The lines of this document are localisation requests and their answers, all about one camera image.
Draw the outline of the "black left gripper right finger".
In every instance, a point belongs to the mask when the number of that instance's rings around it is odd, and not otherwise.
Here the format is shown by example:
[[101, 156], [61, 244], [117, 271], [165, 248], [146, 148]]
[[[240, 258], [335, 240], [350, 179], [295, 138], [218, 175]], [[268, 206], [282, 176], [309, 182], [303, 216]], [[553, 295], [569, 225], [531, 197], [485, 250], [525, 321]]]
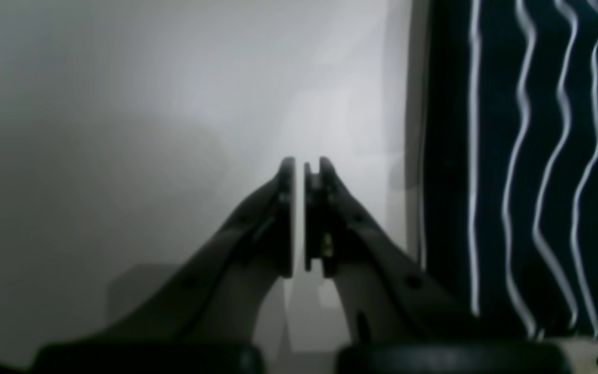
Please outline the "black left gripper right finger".
[[304, 267], [334, 282], [352, 342], [336, 373], [570, 373], [562, 350], [511, 338], [461, 305], [391, 240], [332, 162], [304, 164]]

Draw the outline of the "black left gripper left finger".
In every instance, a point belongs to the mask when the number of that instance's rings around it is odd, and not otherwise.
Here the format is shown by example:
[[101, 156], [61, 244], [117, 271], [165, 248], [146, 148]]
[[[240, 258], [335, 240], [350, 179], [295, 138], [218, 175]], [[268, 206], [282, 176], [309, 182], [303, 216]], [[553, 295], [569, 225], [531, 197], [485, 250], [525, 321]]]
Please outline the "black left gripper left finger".
[[252, 343], [268, 292], [293, 274], [295, 160], [243, 199], [154, 295], [102, 331], [49, 345], [33, 373], [264, 373]]

